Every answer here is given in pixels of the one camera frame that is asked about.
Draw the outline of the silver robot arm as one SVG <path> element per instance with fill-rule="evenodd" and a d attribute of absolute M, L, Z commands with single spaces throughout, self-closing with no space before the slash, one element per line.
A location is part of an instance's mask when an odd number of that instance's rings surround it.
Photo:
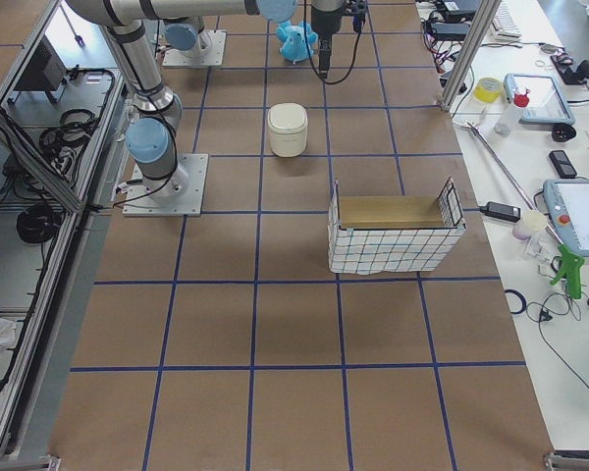
<path fill-rule="evenodd" d="M 295 1 L 70 1 L 81 18 L 100 26 L 124 79 L 134 93 L 138 119 L 129 125 L 125 143 L 141 171 L 145 194 L 139 199 L 178 203 L 188 192 L 190 173 L 180 162 L 176 133 L 183 111 L 179 96 L 160 74 L 143 22 L 192 26 L 204 16 L 262 16 L 283 22 Z"/>
<path fill-rule="evenodd" d="M 318 45 L 316 76 L 326 80 L 331 65 L 332 39 L 348 13 L 347 1 L 312 1 L 311 23 L 306 20 L 294 25 L 291 17 L 296 1 L 256 1 L 259 14 L 269 22 L 277 23 L 275 34 L 281 42 L 280 54 L 293 64 L 308 60 L 313 67 L 313 45 Z M 188 57 L 198 57 L 211 47 L 209 32 L 201 17 L 165 20 L 165 37 L 173 49 Z"/>

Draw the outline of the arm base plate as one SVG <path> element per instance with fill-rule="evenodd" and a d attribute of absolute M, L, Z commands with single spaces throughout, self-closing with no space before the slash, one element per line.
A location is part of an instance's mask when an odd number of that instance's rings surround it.
<path fill-rule="evenodd" d="M 200 216 L 208 158 L 207 154 L 179 154 L 176 173 L 162 189 L 147 196 L 163 184 L 149 180 L 129 188 L 130 202 L 123 206 L 123 214 L 126 217 Z"/>
<path fill-rule="evenodd" d="M 168 48 L 163 59 L 166 68 L 220 67 L 225 55 L 227 32 L 204 29 L 197 32 L 189 25 L 169 25 L 165 32 Z"/>

